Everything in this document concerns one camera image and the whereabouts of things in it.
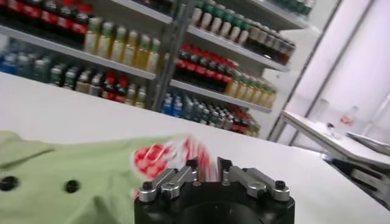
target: shelving unit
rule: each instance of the shelving unit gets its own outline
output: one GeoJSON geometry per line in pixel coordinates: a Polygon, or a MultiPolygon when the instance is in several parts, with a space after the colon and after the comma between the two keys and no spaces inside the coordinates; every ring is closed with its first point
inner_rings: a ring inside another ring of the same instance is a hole
{"type": "Polygon", "coordinates": [[[211,97],[211,98],[214,98],[214,99],[217,99],[217,100],[220,100],[220,101],[224,101],[224,102],[227,102],[227,103],[232,103],[232,104],[235,104],[237,106],[254,109],[254,110],[257,110],[257,111],[264,112],[264,113],[270,113],[271,112],[271,109],[269,109],[269,108],[265,108],[265,107],[262,107],[262,106],[259,106],[259,105],[253,104],[253,103],[249,103],[249,102],[246,102],[246,101],[243,101],[243,100],[232,98],[230,96],[226,96],[226,95],[223,95],[221,93],[217,93],[217,92],[214,92],[214,91],[203,89],[201,87],[197,87],[197,86],[194,86],[194,85],[191,85],[191,84],[187,84],[187,83],[184,83],[184,82],[180,82],[180,81],[177,81],[177,80],[171,80],[171,86],[174,86],[174,87],[179,88],[179,89],[184,89],[186,91],[189,91],[189,92],[192,92],[192,93],[196,93],[196,94],[199,94],[199,95],[202,95],[202,96],[211,97]]]}
{"type": "Polygon", "coordinates": [[[50,40],[46,40],[44,38],[36,37],[35,35],[25,33],[19,30],[15,30],[3,25],[0,25],[0,33],[15,38],[17,40],[25,41],[30,44],[34,44],[75,58],[83,59],[85,61],[89,61],[98,65],[112,68],[121,72],[129,73],[138,77],[142,77],[149,80],[153,80],[155,78],[155,74],[152,74],[150,72],[142,71],[140,69],[133,68],[124,64],[120,64],[115,61],[111,61],[105,58],[91,55],[84,51],[80,51],[68,46],[64,46],[62,44],[50,40]]]}

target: metal shelf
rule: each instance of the metal shelf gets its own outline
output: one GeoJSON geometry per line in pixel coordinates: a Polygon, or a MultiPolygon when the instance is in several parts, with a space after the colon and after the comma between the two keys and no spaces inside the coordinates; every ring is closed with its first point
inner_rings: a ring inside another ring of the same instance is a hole
{"type": "Polygon", "coordinates": [[[30,44],[34,44],[46,49],[50,49],[52,51],[56,51],[59,53],[63,53],[75,58],[83,59],[86,61],[90,61],[95,64],[99,64],[108,68],[116,69],[125,73],[129,73],[135,76],[139,76],[145,79],[153,80],[155,78],[155,74],[150,72],[142,71],[137,68],[133,68],[124,64],[117,63],[115,61],[111,61],[108,59],[104,59],[95,55],[88,54],[86,52],[64,46],[62,44],[55,43],[50,40],[46,40],[44,38],[36,37],[35,35],[28,34],[25,32],[21,32],[15,29],[8,28],[6,26],[0,25],[0,33],[10,36],[12,38],[25,41],[30,44]]]}
{"type": "Polygon", "coordinates": [[[203,96],[207,96],[207,97],[211,97],[211,98],[214,98],[214,99],[218,99],[218,100],[221,100],[221,101],[224,101],[224,102],[228,102],[228,103],[231,103],[231,104],[234,104],[234,105],[237,105],[237,106],[246,107],[246,108],[254,109],[254,110],[257,110],[257,111],[261,111],[261,112],[264,112],[264,113],[270,113],[272,111],[269,108],[265,108],[265,107],[262,107],[262,106],[259,106],[259,105],[253,104],[253,103],[249,103],[249,102],[246,102],[246,101],[243,101],[243,100],[232,98],[230,96],[226,96],[226,95],[223,95],[221,93],[213,92],[213,91],[210,91],[210,90],[207,90],[207,89],[203,89],[201,87],[197,87],[197,86],[194,86],[194,85],[191,85],[191,84],[187,84],[187,83],[184,83],[184,82],[180,82],[180,81],[177,81],[177,80],[171,80],[171,86],[174,86],[176,88],[183,89],[183,90],[186,90],[186,91],[189,91],[189,92],[192,92],[192,93],[197,93],[197,94],[200,94],[200,95],[203,95],[203,96]]]}
{"type": "Polygon", "coordinates": [[[260,9],[268,20],[275,24],[274,29],[291,30],[291,29],[306,29],[309,27],[309,22],[303,17],[292,12],[284,10],[269,0],[248,0],[252,5],[260,9]]]}
{"type": "Polygon", "coordinates": [[[189,26],[188,32],[197,36],[197,37],[200,37],[200,38],[205,39],[209,42],[212,42],[212,43],[217,44],[221,47],[224,47],[230,51],[236,52],[236,53],[243,55],[247,58],[255,60],[255,61],[261,63],[262,65],[265,65],[268,68],[276,69],[276,70],[282,71],[282,72],[289,71],[288,67],[281,65],[277,62],[274,62],[271,59],[268,59],[264,56],[258,55],[250,50],[247,50],[247,49],[241,47],[240,45],[235,44],[229,40],[226,40],[220,36],[217,36],[211,32],[199,29],[199,28],[194,27],[194,26],[189,26]]]}
{"type": "Polygon", "coordinates": [[[111,1],[116,2],[118,4],[121,4],[124,7],[132,9],[134,11],[138,11],[144,15],[147,15],[153,19],[159,20],[163,23],[169,24],[172,22],[172,18],[170,16],[164,15],[164,14],[162,14],[154,9],[146,7],[145,5],[141,5],[141,4],[134,2],[132,0],[111,0],[111,1]]]}

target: dark bottle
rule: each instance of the dark bottle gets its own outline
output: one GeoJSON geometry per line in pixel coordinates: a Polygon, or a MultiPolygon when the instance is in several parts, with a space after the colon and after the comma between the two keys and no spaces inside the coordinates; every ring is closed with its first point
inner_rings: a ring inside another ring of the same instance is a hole
{"type": "Polygon", "coordinates": [[[116,84],[115,101],[124,103],[127,96],[127,78],[122,76],[116,84]]]}
{"type": "Polygon", "coordinates": [[[42,0],[24,0],[23,13],[27,24],[38,27],[42,17],[42,0]]]}
{"type": "Polygon", "coordinates": [[[63,0],[58,10],[58,33],[64,37],[72,37],[73,20],[76,14],[76,3],[73,0],[63,0]]]}
{"type": "Polygon", "coordinates": [[[57,23],[59,20],[58,2],[56,0],[45,0],[42,5],[42,28],[44,30],[56,33],[58,31],[57,23]]]}
{"type": "Polygon", "coordinates": [[[115,76],[111,73],[107,73],[103,83],[102,98],[108,100],[115,100],[115,76]]]}
{"type": "Polygon", "coordinates": [[[89,4],[80,5],[74,11],[74,20],[72,23],[72,38],[78,43],[83,43],[85,34],[88,32],[93,6],[89,4]]]}

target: light green fabric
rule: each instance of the light green fabric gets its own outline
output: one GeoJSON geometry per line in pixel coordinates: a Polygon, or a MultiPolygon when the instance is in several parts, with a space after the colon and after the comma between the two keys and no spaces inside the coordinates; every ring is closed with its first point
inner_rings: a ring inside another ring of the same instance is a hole
{"type": "Polygon", "coordinates": [[[143,180],[130,168],[130,155],[168,140],[59,145],[0,131],[0,179],[15,176],[20,181],[16,189],[0,191],[0,223],[133,223],[132,194],[143,180]],[[78,180],[80,190],[65,192],[69,180],[78,180]]]}

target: white tabletop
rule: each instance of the white tabletop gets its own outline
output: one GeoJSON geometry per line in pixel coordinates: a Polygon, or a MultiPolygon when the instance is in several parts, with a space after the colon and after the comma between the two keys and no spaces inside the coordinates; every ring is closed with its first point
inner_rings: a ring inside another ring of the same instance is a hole
{"type": "Polygon", "coordinates": [[[330,130],[323,123],[312,122],[307,118],[287,111],[284,111],[283,115],[287,119],[299,125],[300,128],[308,130],[310,132],[310,135],[313,135],[313,138],[311,138],[310,135],[307,136],[312,140],[320,140],[326,143],[328,147],[326,147],[325,149],[327,150],[336,150],[337,152],[342,153],[346,157],[357,160],[362,163],[390,167],[390,156],[378,153],[346,136],[342,136],[340,139],[336,139],[332,137],[330,130]]]}
{"type": "Polygon", "coordinates": [[[297,224],[390,223],[389,211],[317,154],[5,74],[0,130],[58,143],[189,133],[212,156],[285,180],[297,224]]]}

